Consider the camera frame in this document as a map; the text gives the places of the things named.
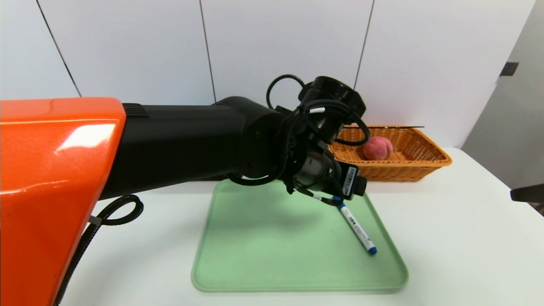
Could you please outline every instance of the white table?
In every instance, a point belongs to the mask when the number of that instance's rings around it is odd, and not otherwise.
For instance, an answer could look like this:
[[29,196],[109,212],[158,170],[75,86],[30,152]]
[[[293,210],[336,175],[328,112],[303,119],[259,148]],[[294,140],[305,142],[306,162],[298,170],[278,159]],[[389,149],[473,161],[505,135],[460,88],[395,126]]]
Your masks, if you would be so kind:
[[[458,149],[418,183],[371,182],[367,192],[410,280],[392,293],[204,293],[191,268],[215,182],[139,194],[134,222],[102,227],[62,306],[544,305],[544,219]],[[107,204],[97,204],[97,214]],[[131,207],[113,217],[126,214]]]

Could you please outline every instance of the white wall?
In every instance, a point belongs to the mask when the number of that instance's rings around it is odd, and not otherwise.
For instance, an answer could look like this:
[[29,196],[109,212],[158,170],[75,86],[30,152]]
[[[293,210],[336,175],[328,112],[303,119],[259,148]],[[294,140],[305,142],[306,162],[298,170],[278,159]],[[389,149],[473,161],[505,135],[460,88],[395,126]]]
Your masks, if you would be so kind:
[[84,96],[214,101],[198,0],[39,0]]
[[[217,99],[245,96],[266,105],[270,82],[320,75],[353,86],[372,0],[202,1]],[[295,108],[300,86],[279,82],[273,105]]]
[[510,188],[544,183],[544,1],[537,1],[463,150]]
[[36,1],[0,3],[0,99],[78,96]]
[[[349,85],[358,78],[367,123],[424,125],[442,146],[465,140],[534,3],[375,0],[359,67],[372,0],[204,0],[202,12],[198,0],[39,1],[82,95],[208,105],[215,101],[213,75],[217,99],[242,95],[265,104],[266,88],[280,74],[306,82],[328,75]],[[20,14],[20,3],[34,15]],[[7,35],[29,51],[10,44],[2,55],[2,63],[15,59],[23,67],[2,69],[2,76],[19,74],[3,88],[27,91],[27,78],[42,90],[69,84],[35,2],[2,6],[3,24],[41,25],[32,37]],[[48,48],[29,47],[41,41]],[[272,102],[293,108],[299,90],[282,81]]]
[[370,124],[423,125],[460,147],[534,0],[376,0],[356,90]]

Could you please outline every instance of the orange robot casing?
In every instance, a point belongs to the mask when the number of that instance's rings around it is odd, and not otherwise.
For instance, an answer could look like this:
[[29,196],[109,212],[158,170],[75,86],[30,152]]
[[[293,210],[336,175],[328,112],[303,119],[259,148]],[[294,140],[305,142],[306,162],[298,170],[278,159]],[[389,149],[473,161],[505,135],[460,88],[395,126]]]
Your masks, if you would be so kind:
[[2,306],[50,306],[115,158],[113,98],[0,102]]

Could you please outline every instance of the label sticker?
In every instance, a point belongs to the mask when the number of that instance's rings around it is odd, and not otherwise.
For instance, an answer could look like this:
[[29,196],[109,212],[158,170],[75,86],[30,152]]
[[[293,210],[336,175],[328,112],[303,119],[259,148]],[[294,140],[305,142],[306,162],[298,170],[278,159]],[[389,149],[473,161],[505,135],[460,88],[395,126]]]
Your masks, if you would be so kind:
[[353,185],[353,180],[355,179],[355,175],[357,175],[357,168],[349,167],[348,173],[345,176],[344,187],[342,188],[342,191],[347,196],[349,196],[349,191],[351,190],[351,185]]

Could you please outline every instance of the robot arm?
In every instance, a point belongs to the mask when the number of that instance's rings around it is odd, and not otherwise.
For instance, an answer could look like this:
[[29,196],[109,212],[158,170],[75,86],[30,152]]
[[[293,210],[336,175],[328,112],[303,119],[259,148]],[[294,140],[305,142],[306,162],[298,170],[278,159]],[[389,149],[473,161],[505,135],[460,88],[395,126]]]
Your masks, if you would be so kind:
[[318,77],[303,87],[299,100],[295,111],[282,113],[243,97],[211,106],[124,104],[125,128],[100,199],[222,174],[242,185],[280,179],[289,193],[362,195],[366,181],[358,168],[335,161],[327,150],[353,122],[367,135],[361,143],[368,140],[360,95]]
[[[334,141],[359,145],[369,139],[360,95],[318,77],[298,98],[292,112],[243,97],[211,106],[121,105],[112,98],[3,101],[1,304],[60,301],[99,199],[220,174],[248,186],[281,180],[287,192],[330,205],[341,200],[312,191],[342,200],[362,195],[366,180],[358,168],[335,161],[327,149]],[[337,139],[352,123],[365,138]],[[135,196],[110,205],[132,201],[132,216],[110,220],[99,214],[84,235],[92,226],[137,217]]]

